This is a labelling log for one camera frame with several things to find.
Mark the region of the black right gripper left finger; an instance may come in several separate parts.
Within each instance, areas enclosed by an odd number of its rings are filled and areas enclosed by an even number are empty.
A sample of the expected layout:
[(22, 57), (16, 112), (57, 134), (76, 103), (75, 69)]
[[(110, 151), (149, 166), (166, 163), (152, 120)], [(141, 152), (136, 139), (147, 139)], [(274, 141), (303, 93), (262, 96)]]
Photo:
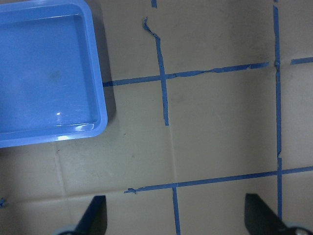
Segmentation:
[(74, 229), (78, 235), (104, 235), (108, 226), (106, 196), (94, 196)]

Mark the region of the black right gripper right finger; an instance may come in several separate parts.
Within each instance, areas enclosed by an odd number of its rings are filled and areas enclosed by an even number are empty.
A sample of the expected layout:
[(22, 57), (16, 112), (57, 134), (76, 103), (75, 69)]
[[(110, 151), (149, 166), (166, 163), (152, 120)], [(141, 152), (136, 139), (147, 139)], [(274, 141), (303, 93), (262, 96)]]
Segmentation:
[(245, 227), (250, 235), (286, 235), (288, 227), (258, 194), (245, 196)]

